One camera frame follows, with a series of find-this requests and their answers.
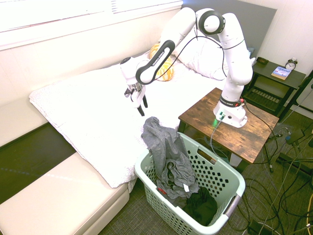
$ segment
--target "book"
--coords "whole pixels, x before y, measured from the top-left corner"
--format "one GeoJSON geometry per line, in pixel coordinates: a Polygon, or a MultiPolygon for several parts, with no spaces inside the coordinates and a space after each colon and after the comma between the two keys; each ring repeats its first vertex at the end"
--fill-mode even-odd
{"type": "Polygon", "coordinates": [[[273,72],[272,76],[285,80],[288,75],[291,73],[291,70],[278,66],[273,72]]]}

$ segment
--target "yellow pillow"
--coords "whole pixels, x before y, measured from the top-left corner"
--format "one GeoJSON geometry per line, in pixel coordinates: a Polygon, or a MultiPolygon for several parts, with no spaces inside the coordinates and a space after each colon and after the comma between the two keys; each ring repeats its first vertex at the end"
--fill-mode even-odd
{"type": "MultiPolygon", "coordinates": [[[[150,59],[155,55],[159,46],[160,46],[160,44],[157,43],[151,48],[150,55],[149,55],[150,59]]],[[[171,64],[172,64],[172,60],[170,57],[168,57],[167,60],[165,61],[165,63],[163,64],[163,66],[157,71],[156,78],[158,78],[162,74],[164,74],[164,72],[171,66],[171,64]]],[[[171,66],[170,69],[162,77],[160,77],[158,80],[169,81],[173,78],[173,76],[174,76],[174,68],[173,68],[173,66],[171,66]]]]}

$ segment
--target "beige sofa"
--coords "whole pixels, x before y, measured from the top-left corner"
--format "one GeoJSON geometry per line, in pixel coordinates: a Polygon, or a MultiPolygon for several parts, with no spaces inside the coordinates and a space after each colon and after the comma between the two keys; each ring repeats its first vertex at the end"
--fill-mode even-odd
{"type": "MultiPolygon", "coordinates": [[[[46,123],[26,99],[0,108],[0,146],[46,123]]],[[[97,235],[129,200],[78,153],[0,204],[3,235],[97,235]]]]}

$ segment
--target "window blind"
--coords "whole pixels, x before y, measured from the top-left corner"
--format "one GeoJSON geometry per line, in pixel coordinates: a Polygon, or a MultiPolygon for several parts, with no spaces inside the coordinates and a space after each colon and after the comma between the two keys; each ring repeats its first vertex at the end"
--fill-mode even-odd
{"type": "Polygon", "coordinates": [[[0,32],[102,11],[109,0],[0,0],[0,32]]]}
{"type": "Polygon", "coordinates": [[[111,0],[111,8],[113,13],[119,13],[173,2],[182,4],[181,0],[111,0]]]}

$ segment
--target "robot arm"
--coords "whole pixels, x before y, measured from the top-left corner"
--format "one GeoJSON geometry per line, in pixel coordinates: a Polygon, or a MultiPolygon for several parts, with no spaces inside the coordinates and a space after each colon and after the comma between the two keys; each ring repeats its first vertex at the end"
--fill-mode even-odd
{"type": "Polygon", "coordinates": [[[244,85],[249,83],[252,78],[252,65],[240,24],[232,13],[220,15],[213,9],[206,8],[197,11],[195,15],[190,8],[181,9],[164,28],[160,38],[162,46],[147,64],[132,65],[133,70],[129,72],[125,62],[121,63],[122,73],[129,86],[128,94],[135,94],[136,102],[132,99],[134,107],[142,111],[140,103],[144,98],[142,95],[145,91],[144,86],[155,80],[157,71],[195,24],[205,35],[218,35],[229,67],[226,85],[220,101],[214,109],[214,114],[223,122],[228,121],[230,125],[241,127],[246,122],[246,113],[241,106],[240,95],[244,85]]]}

